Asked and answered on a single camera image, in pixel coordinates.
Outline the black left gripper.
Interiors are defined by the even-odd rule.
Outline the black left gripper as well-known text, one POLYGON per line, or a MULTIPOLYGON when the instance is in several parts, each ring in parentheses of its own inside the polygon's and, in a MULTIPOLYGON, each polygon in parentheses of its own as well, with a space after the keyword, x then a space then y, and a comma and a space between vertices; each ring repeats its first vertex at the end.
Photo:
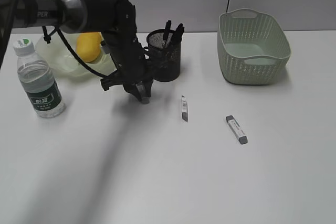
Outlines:
POLYGON ((101 79, 101 85, 104 90, 123 85, 125 92, 139 102, 147 101, 151 97, 153 77, 137 38, 135 6, 128 0, 117 0, 113 9, 113 26, 103 31, 102 36, 116 71, 101 79), (137 87, 139 83, 143 84, 144 98, 137 87))

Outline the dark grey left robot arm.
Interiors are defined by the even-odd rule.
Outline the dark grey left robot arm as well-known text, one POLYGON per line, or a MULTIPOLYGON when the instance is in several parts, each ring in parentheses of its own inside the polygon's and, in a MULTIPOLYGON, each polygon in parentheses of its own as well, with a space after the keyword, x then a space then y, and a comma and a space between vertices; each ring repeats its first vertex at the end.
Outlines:
POLYGON ((128 0, 1 0, 1 58, 12 29, 52 26, 74 58, 101 77, 104 90, 122 85, 143 102, 151 96, 153 67, 137 38, 136 11, 128 0), (99 32, 116 70, 102 74, 89 67, 64 34, 99 32))

